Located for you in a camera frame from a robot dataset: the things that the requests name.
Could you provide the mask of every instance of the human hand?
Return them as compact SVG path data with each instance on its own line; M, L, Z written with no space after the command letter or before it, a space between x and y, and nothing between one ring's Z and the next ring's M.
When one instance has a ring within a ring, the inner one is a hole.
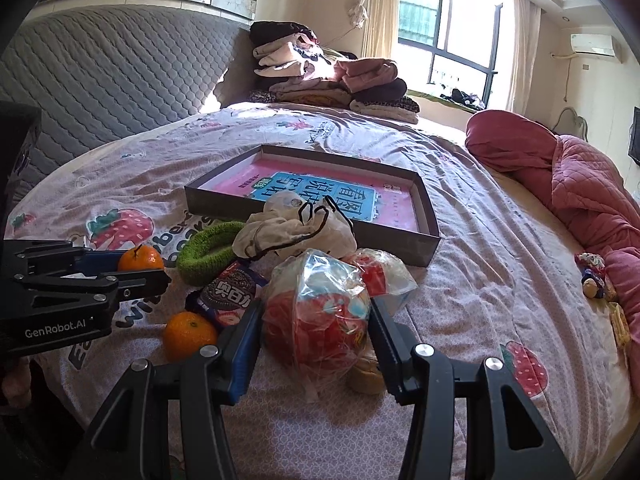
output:
M26 408L31 403L31 370L29 358L0 365L2 394L11 408Z

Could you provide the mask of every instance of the red blanket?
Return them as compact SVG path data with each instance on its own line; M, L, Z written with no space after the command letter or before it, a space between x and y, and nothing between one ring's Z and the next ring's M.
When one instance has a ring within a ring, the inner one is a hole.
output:
M590 253L600 254L632 335L631 380L640 394L640 208L609 157L501 110L474 115L466 147L530 190Z

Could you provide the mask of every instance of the metal screw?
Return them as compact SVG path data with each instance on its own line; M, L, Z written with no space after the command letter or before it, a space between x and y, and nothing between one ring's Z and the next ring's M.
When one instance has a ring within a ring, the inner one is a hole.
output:
M146 359L136 359L131 363L131 369L134 372L141 372L142 370L146 370L146 367L149 366L149 361Z
M497 372L498 370L502 370L502 367L504 366L502 361L500 361L500 359L498 359L497 357L487 358L484 361L484 364L486 365L487 368L489 368L489 370L493 370L494 372Z
M215 357L218 355L218 347L213 345L206 345L200 349L200 355L202 357Z
M414 350L421 357L431 357L435 353L433 346L424 343L416 345Z

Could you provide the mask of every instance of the window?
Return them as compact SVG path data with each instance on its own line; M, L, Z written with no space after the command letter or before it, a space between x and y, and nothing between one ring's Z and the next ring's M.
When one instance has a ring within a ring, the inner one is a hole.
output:
M443 84L488 104L497 75L502 4L400 0L399 7L395 57L409 88L423 91L428 84Z

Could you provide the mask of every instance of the strawberry print bed sheet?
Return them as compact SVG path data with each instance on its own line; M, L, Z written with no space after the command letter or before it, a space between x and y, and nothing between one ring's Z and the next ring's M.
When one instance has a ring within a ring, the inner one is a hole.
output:
M87 425L133 359L164 363L162 329L193 290L181 282L176 256L214 221L187 211L185 184L260 144L368 156L422 176L442 235L430 267L411 269L419 294L396 319L452 358L503 359L574 471L596 478L612 460L610 444L627 410L611 398L631 397L612 335L582 295L577 248L558 236L553 218L512 199L444 130L328 108L241 104L108 144L62 167L18 205L6 236L82 238L98 250L144 242L161 252L173 281L162 298L123 303L107 338L38 356L49 387ZM459 479L466 417L463 403L457 407L452 470ZM248 395L223 413L239 477L251 480L396 478L412 417L391 396L362 396L342 381L307 404L264 352ZM177 405L170 422L172 454L181 458Z

